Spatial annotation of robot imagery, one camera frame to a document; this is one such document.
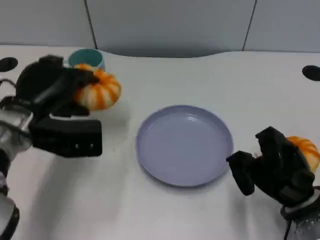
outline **cup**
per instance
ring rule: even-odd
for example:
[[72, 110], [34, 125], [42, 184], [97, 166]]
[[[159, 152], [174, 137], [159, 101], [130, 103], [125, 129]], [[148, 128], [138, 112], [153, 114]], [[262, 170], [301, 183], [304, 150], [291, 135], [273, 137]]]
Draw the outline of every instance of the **cup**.
[[64, 63], [72, 68], [78, 64], [88, 64], [93, 68], [106, 71], [104, 56], [100, 51], [93, 48], [84, 48], [74, 51]]

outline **orange and white pumpkin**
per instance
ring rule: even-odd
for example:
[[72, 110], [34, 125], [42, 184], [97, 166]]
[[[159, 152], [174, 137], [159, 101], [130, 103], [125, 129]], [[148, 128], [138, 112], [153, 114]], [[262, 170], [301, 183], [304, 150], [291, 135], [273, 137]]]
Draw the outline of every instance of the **orange and white pumpkin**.
[[300, 149], [310, 166], [310, 170], [314, 173], [320, 162], [320, 153], [317, 147], [310, 140], [303, 137], [289, 136], [286, 139]]
[[89, 84], [76, 92], [74, 100], [77, 104], [90, 111], [96, 111], [108, 109], [118, 101], [121, 95], [121, 85], [114, 75], [85, 63], [78, 64], [75, 68], [92, 71], [93, 75], [99, 79], [99, 82]]

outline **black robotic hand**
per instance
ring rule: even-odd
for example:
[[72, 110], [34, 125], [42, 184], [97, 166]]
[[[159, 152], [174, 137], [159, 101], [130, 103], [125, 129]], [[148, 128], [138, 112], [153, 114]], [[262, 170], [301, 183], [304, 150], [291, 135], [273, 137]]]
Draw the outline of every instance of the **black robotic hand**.
[[2, 109], [23, 108], [30, 112], [28, 131], [8, 123], [6, 126], [20, 131], [34, 147], [60, 156], [99, 156], [102, 153], [101, 123], [84, 119], [89, 110], [73, 100], [79, 88], [97, 81], [91, 71], [63, 67], [62, 57], [42, 57], [22, 71], [16, 83], [16, 95], [0, 102]]
[[298, 147], [273, 127], [256, 135], [262, 156], [238, 151], [227, 158], [232, 175], [244, 195], [255, 185], [284, 207], [294, 207], [314, 194], [315, 175]]

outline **lavender plate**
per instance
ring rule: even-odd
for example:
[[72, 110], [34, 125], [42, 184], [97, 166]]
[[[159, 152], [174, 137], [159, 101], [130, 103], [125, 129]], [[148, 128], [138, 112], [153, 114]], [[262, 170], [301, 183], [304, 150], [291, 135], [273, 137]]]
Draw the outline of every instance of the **lavender plate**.
[[216, 179], [228, 167], [232, 136], [220, 118], [199, 107], [169, 106], [149, 116], [136, 137], [137, 158], [156, 179], [194, 187]]

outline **small pumpkin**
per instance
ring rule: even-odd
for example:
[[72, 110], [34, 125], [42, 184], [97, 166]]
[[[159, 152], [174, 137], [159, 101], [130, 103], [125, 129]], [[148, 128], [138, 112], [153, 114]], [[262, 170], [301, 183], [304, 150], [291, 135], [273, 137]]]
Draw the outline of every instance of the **small pumpkin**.
[[105, 110], [112, 107], [121, 95], [121, 85], [113, 74], [95, 69], [82, 63], [75, 66], [78, 69], [92, 71], [99, 82], [88, 84], [79, 89], [74, 96], [77, 104], [86, 107], [90, 111]]
[[310, 170], [313, 173], [316, 172], [320, 162], [320, 153], [318, 152], [316, 145], [314, 145], [309, 139], [299, 136], [289, 136], [286, 139], [300, 149], [310, 166]]

